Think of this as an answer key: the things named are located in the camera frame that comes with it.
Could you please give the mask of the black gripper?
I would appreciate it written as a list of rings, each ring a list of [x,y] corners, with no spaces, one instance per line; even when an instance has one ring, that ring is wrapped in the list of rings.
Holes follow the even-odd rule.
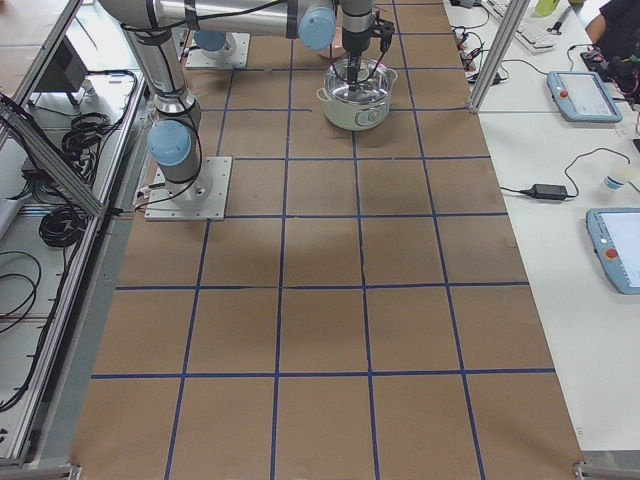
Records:
[[[360,70],[362,54],[369,48],[372,31],[362,32],[344,30],[344,49],[347,54],[347,75],[357,75]]]

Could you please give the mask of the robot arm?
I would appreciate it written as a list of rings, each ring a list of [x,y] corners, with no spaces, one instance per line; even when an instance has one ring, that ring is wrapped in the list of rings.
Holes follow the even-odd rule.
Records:
[[[198,30],[193,39],[197,47],[212,54],[231,55],[237,49],[235,37],[230,32]]]
[[[371,39],[384,36],[370,1],[105,1],[102,6],[119,22],[153,92],[159,121],[148,146],[169,149],[167,158],[154,156],[168,198],[187,206],[209,196],[211,186],[197,135],[200,106],[186,85],[175,29],[298,39],[310,50],[328,48],[340,33],[349,83],[355,83]]]

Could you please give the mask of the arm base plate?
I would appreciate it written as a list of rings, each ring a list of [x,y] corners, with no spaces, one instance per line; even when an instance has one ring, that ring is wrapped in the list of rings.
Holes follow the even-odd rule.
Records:
[[[153,189],[145,208],[148,221],[222,221],[225,218],[229,181],[232,170],[231,157],[206,157],[199,177],[181,195],[184,186],[167,183],[159,167],[154,181],[164,186]]]
[[[186,68],[191,70],[244,69],[250,35],[232,32],[195,31],[187,49]]]

